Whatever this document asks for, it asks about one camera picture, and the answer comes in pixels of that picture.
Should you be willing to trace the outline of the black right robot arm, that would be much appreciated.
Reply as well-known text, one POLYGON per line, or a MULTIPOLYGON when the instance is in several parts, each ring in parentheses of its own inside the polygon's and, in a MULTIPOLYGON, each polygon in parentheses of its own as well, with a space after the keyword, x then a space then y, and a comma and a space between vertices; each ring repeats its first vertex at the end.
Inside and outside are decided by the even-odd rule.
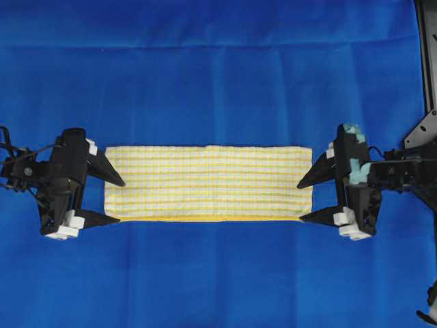
POLYGON ((105 185, 103 213, 69 210, 67 236, 123 221, 297 221, 360 240, 375 235, 385 190, 436 207, 435 140, 374 161, 360 128, 349 124, 317 160, 296 146, 120 146, 104 161, 124 185, 105 185))

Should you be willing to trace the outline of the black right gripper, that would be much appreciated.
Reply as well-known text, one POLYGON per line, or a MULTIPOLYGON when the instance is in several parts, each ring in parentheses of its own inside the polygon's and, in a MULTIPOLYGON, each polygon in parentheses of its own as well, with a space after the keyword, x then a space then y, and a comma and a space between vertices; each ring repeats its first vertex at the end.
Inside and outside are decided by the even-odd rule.
POLYGON ((297 184, 298 189, 335 179, 337 206, 303 215, 300 220, 336 226, 352 241, 376 234, 382 192, 371 186, 371 159, 364 134, 357 125, 342 124, 337 137, 297 184))

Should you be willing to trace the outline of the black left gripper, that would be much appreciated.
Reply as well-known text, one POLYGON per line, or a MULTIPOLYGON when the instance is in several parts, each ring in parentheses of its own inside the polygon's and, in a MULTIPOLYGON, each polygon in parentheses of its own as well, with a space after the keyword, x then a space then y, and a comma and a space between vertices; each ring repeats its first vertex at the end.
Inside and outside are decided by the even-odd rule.
POLYGON ((47 185, 38 192, 45 205, 40 209, 41 235, 67 240, 77 237, 82 229, 120 222, 81 208, 89 175, 115 186, 126 186, 105 153, 87 138, 83 128, 66 129, 56 139, 48 161, 47 185))

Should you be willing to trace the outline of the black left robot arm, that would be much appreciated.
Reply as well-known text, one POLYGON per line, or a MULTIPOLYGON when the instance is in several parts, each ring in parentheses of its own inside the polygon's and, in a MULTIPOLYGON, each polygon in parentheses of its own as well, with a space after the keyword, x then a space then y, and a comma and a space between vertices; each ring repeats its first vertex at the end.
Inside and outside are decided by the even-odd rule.
POLYGON ((107 226, 120 220, 81 207, 88 176, 124 187, 125 182, 94 141, 82 128, 69 128, 48 146, 51 156, 38 161, 38 151, 13 146, 9 130, 1 127, 1 148, 8 157, 1 162, 1 187, 24 193, 36 200, 42 236, 67 240, 82 229, 107 226))

